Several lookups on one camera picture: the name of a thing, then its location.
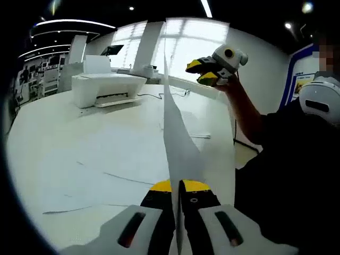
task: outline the white table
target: white table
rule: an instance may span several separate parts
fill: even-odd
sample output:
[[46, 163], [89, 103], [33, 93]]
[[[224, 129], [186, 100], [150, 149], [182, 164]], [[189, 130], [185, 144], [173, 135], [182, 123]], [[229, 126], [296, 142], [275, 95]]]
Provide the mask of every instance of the white table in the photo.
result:
[[[146, 93], [163, 93], [163, 86], [146, 84], [140, 94]], [[233, 205], [234, 147], [227, 106], [195, 93], [173, 97], [180, 110], [192, 112], [198, 119], [206, 121], [211, 139], [200, 139], [200, 142], [203, 142], [201, 154], [206, 162], [207, 183], [221, 203]], [[112, 121], [113, 117], [125, 124], [159, 128], [159, 107], [163, 103], [163, 100], [143, 96], [138, 103], [79, 109], [73, 105], [72, 92], [68, 91], [21, 108], [7, 141], [10, 172], [29, 217], [53, 247], [62, 249], [89, 242], [98, 236], [100, 226], [124, 207], [95, 206], [60, 214], [39, 213], [37, 162], [52, 149], [65, 148], [84, 135], [100, 130], [103, 123]], [[129, 114], [120, 114], [126, 109]], [[71, 122], [79, 123], [81, 128], [66, 129]]]

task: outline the black shirt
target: black shirt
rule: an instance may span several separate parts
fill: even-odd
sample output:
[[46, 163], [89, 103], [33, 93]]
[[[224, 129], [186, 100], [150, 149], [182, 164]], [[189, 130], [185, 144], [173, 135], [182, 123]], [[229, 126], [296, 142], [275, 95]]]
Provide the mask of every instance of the black shirt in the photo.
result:
[[304, 254], [338, 231], [339, 129], [306, 115], [298, 99], [263, 121], [263, 151], [236, 170], [235, 208]]

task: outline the ceiling light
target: ceiling light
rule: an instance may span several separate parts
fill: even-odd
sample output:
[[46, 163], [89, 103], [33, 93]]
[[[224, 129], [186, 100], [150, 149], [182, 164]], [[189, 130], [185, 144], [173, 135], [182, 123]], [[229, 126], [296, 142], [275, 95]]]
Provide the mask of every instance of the ceiling light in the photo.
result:
[[108, 27], [108, 28], [116, 28], [112, 25], [107, 25], [107, 24], [103, 24], [103, 23], [99, 23], [99, 22], [88, 21], [88, 20], [76, 20], [76, 19], [48, 20], [48, 21], [44, 21], [44, 22], [40, 22], [40, 23], [36, 24], [35, 27], [40, 26], [40, 25], [44, 25], [44, 24], [56, 23], [56, 22], [79, 22], [79, 23], [88, 23], [88, 24], [99, 25], [99, 26]]
[[204, 10], [206, 11], [207, 17], [212, 18], [213, 16], [212, 16], [211, 11], [210, 11], [208, 0], [201, 0], [201, 3], [203, 5]]
[[27, 55], [27, 54], [30, 54], [32, 52], [36, 52], [37, 50], [41, 50], [41, 49], [48, 49], [48, 48], [54, 48], [54, 47], [64, 47], [64, 46], [70, 46], [71, 44], [62, 44], [62, 45], [52, 45], [52, 46], [47, 46], [47, 47], [43, 47], [43, 48], [39, 48], [39, 49], [34, 49], [34, 50], [31, 50], [30, 52], [26, 52], [22, 55], [20, 55], [19, 57], [22, 57], [24, 55]]
[[[53, 52], [53, 53], [46, 53], [46, 54], [42, 54], [40, 57], [46, 56], [46, 55], [51, 55], [51, 54], [58, 54], [58, 53], [68, 53], [68, 52]], [[28, 58], [28, 59], [25, 60], [25, 62], [28, 61], [28, 60], [31, 60], [31, 59], [33, 59], [33, 58], [37, 58], [37, 57], [39, 57], [39, 56], [35, 56], [35, 57], [32, 57], [32, 58]]]
[[302, 12], [303, 13], [311, 13], [313, 11], [313, 4], [310, 2], [306, 2], [302, 5]]
[[286, 27], [286, 29], [290, 29], [290, 28], [292, 28], [292, 24], [286, 22], [286, 23], [285, 23], [285, 27]]

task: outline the white column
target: white column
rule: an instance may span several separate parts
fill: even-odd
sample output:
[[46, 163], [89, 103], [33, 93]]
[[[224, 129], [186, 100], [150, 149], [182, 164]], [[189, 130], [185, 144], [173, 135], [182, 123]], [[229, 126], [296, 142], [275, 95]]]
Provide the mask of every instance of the white column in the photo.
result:
[[151, 64], [164, 23], [163, 21], [147, 23], [138, 47], [133, 69], [137, 70], [143, 65]]
[[81, 63], [84, 57], [87, 36], [76, 35], [70, 47], [69, 64]]

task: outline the bright window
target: bright window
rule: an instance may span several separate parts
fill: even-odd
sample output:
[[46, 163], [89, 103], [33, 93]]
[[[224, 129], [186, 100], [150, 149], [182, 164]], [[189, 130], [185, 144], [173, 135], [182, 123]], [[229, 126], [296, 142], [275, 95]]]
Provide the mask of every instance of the bright window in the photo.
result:
[[226, 43], [229, 24], [191, 18], [166, 20], [152, 64], [164, 73], [164, 42], [169, 75], [196, 82], [197, 74], [185, 72], [186, 65], [200, 57], [211, 56]]
[[111, 67], [133, 68], [140, 40], [147, 21], [126, 25], [118, 28], [111, 45], [124, 45], [117, 55], [110, 56]]

